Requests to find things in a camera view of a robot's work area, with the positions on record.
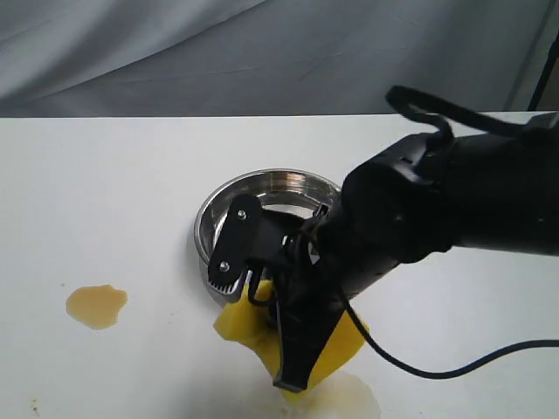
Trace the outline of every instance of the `screw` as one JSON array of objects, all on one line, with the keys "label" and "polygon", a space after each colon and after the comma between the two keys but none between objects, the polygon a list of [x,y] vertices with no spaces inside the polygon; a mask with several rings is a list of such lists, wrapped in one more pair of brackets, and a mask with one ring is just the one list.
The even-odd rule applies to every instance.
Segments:
[{"label": "screw", "polygon": [[219,264],[219,270],[221,272],[228,272],[229,268],[230,268],[229,264],[225,261],[223,261],[221,264]]}]

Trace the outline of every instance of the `wire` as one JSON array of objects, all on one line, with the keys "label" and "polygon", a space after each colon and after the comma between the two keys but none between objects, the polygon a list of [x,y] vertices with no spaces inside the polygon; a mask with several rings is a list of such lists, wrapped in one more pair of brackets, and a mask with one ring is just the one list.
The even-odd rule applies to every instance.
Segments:
[{"label": "wire", "polygon": [[[304,238],[306,238],[317,251],[319,250],[318,244],[316,243],[316,239],[308,231],[300,230],[299,234],[301,234]],[[456,368],[449,371],[443,371],[443,372],[424,371],[422,369],[415,368],[409,364],[406,364],[405,362],[399,360],[398,358],[392,356],[384,349],[382,349],[381,346],[378,343],[376,343],[376,341],[371,337],[370,333],[367,331],[367,328],[364,326],[364,324],[359,320],[359,317],[355,313],[355,310],[353,309],[353,307],[348,301],[348,298],[343,292],[342,287],[331,278],[327,278],[327,281],[329,285],[332,286],[333,291],[335,291],[338,298],[342,302],[343,308],[345,309],[346,312],[348,312],[348,316],[351,318],[351,321],[353,322],[353,324],[355,325],[359,333],[367,341],[367,343],[375,350],[375,352],[379,354],[383,359],[388,361],[390,364],[394,365],[395,367],[398,367],[407,373],[416,375],[421,378],[425,378],[429,380],[449,380],[451,378],[456,378],[462,375],[469,374],[472,371],[480,367],[483,367],[489,362],[495,361],[505,355],[512,354],[514,352],[523,351],[525,349],[559,347],[559,340],[557,339],[526,340],[523,342],[514,343],[512,345],[508,345],[506,347],[497,349],[496,351],[484,355],[481,358],[477,359],[476,361],[471,362],[460,368]]]},{"label": "wire", "polygon": [[[443,117],[450,118],[468,127],[503,137],[516,137],[521,134],[524,128],[522,124],[505,122],[504,120],[497,120],[481,113],[475,113],[470,109],[454,105],[447,100],[410,87],[393,86],[386,93],[386,101],[395,111],[408,120],[437,127],[445,138],[449,133],[452,135],[452,130]],[[421,113],[412,107],[437,114]]]}]

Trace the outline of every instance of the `bowl rim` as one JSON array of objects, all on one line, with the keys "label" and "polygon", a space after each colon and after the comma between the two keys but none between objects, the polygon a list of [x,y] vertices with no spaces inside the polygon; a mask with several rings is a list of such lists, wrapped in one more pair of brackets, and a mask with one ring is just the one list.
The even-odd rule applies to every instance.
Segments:
[{"label": "bowl rim", "polygon": [[307,176],[307,177],[312,177],[317,181],[326,183],[332,189],[335,189],[338,193],[341,193],[341,191],[342,191],[340,186],[338,186],[336,183],[330,181],[326,177],[316,175],[312,172],[307,172],[305,170],[299,170],[297,168],[262,168],[262,169],[259,169],[259,170],[253,170],[251,172],[244,173],[243,175],[239,175],[239,176],[236,176],[236,177],[230,179],[229,181],[223,183],[218,188],[214,189],[213,192],[211,192],[211,194],[205,199],[204,203],[202,204],[202,206],[198,210],[197,215],[196,215],[196,219],[194,221],[194,231],[193,231],[193,233],[194,233],[194,244],[196,245],[198,256],[202,259],[202,261],[204,262],[204,264],[206,266],[210,263],[210,255],[208,255],[206,253],[205,248],[202,246],[202,238],[201,238],[201,234],[200,234],[200,228],[202,227],[202,218],[204,217],[204,214],[205,214],[206,210],[210,207],[213,200],[216,198],[216,196],[218,196],[224,190],[230,188],[236,182],[242,181],[242,180],[244,180],[248,177],[254,177],[254,176],[257,176],[257,175],[265,175],[265,174],[274,173],[274,172],[293,173],[295,175],[303,175],[303,176]]}]

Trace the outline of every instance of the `yellow sponge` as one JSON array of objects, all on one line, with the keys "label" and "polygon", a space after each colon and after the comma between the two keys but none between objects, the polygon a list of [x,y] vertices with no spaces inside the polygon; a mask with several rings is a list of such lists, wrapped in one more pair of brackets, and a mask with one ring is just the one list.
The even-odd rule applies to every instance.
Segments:
[{"label": "yellow sponge", "polygon": [[[260,283],[256,297],[266,300],[273,290],[271,281]],[[262,360],[270,375],[275,376],[280,369],[280,337],[278,331],[266,323],[268,309],[253,306],[245,291],[241,299],[227,305],[217,318],[214,328],[225,340],[233,340],[249,347]],[[344,312],[334,332],[322,350],[308,380],[306,391],[295,394],[283,390],[289,402],[297,402],[309,390],[349,361],[362,347],[364,339],[355,328],[351,318]]]}]

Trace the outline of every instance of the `black cable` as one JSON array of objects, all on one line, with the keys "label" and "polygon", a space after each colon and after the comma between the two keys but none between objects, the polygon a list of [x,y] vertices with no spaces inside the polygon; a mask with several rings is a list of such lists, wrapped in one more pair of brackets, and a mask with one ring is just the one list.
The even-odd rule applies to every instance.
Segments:
[{"label": "black cable", "polygon": [[553,67],[556,65],[556,61],[559,59],[559,32],[557,32],[557,36],[553,44],[549,47],[548,58],[545,61],[545,65],[543,66],[542,74],[538,79],[537,85],[535,85],[534,94],[532,95],[532,99],[528,104],[529,111],[535,111],[540,100],[542,99],[543,92],[545,90],[546,85],[548,84],[549,77],[553,72]]},{"label": "black cable", "polygon": [[[446,122],[442,116],[455,120],[468,127],[503,137],[516,137],[521,134],[524,128],[522,124],[497,120],[410,87],[393,86],[388,93],[386,93],[386,101],[395,111],[405,118],[433,125],[442,131],[443,135],[448,135],[449,132],[452,134],[452,130],[448,122]],[[411,108],[412,106],[428,113],[437,114],[429,115],[428,113],[421,113],[413,110]]]},{"label": "black cable", "polygon": [[[312,246],[314,246],[314,248],[317,251],[319,251],[318,244],[316,243],[316,239],[309,232],[301,230],[300,234],[303,237],[305,237],[309,241],[309,243]],[[359,317],[357,316],[355,310],[349,303],[348,298],[346,297],[340,285],[330,278],[327,278],[327,281],[329,285],[332,286],[333,291],[335,291],[338,298],[342,302],[343,308],[346,310],[346,312],[348,312],[348,316],[351,318],[351,321],[353,321],[353,324],[355,325],[359,333],[367,341],[367,343],[375,350],[375,352],[379,354],[383,359],[388,361],[390,364],[394,365],[395,367],[398,367],[407,373],[416,375],[421,378],[426,378],[429,380],[448,380],[451,378],[460,377],[461,375],[469,374],[472,371],[478,369],[479,367],[483,367],[489,362],[495,361],[505,355],[512,354],[514,352],[519,352],[525,349],[533,349],[538,347],[559,347],[559,340],[556,339],[526,340],[523,342],[514,343],[512,345],[508,345],[506,347],[497,349],[496,351],[484,355],[481,358],[477,359],[476,361],[471,362],[460,368],[456,368],[449,371],[443,371],[443,372],[424,371],[422,369],[415,368],[409,364],[406,364],[405,362],[390,355],[388,352],[382,349],[380,345],[378,345],[378,343],[376,343],[376,341],[370,336],[369,332],[367,331],[363,323],[359,320]]]}]

